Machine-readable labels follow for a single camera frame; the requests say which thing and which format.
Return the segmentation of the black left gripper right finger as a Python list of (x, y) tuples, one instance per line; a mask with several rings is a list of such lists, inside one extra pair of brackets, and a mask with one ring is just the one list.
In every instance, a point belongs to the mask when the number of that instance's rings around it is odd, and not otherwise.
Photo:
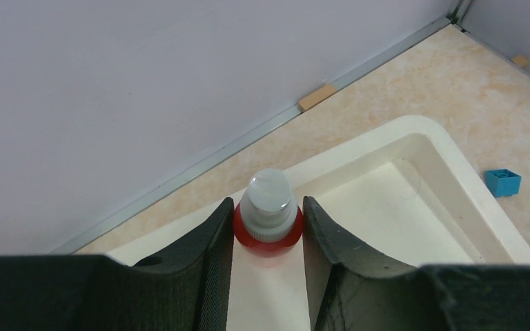
[(304, 197), (312, 330), (530, 330), (530, 264), (414, 267), (373, 248)]

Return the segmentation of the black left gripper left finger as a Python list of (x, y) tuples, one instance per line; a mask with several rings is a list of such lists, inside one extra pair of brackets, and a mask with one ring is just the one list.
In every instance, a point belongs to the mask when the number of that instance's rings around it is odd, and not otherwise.
[(225, 330), (231, 198), (128, 266), (105, 255), (0, 257), (0, 330)]

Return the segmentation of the pink spray bottle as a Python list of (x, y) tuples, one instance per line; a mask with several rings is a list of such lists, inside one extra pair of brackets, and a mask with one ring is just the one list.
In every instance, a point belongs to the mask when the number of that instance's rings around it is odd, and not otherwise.
[(251, 254), (287, 253), (304, 231), (304, 217), (286, 174), (266, 168), (250, 179), (233, 213), (236, 239)]

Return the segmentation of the white drawer organizer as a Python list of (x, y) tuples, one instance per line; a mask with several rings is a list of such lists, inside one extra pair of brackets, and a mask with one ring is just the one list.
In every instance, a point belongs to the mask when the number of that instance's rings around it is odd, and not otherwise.
[(343, 230), (409, 265), (530, 264), (530, 246), (435, 121), (406, 115), (286, 170), (298, 200), (336, 222), (287, 253), (235, 243), (226, 330), (311, 330), (340, 269), (322, 245)]

